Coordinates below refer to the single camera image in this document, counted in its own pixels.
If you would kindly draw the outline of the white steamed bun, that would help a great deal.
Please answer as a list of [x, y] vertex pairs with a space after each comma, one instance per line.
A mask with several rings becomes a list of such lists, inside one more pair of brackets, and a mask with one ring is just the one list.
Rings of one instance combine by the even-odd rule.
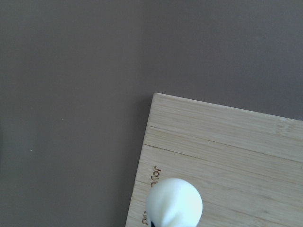
[[156, 183], [146, 198], [147, 223], [156, 227], [196, 227], [203, 213], [200, 193], [191, 183], [168, 178]]

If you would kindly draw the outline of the bamboo cutting board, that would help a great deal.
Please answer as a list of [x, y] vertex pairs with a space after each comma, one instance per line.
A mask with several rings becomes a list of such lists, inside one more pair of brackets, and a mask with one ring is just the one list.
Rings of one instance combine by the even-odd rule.
[[147, 226], [147, 193], [171, 177], [199, 190], [201, 227], [300, 227], [303, 123], [156, 93], [126, 226]]

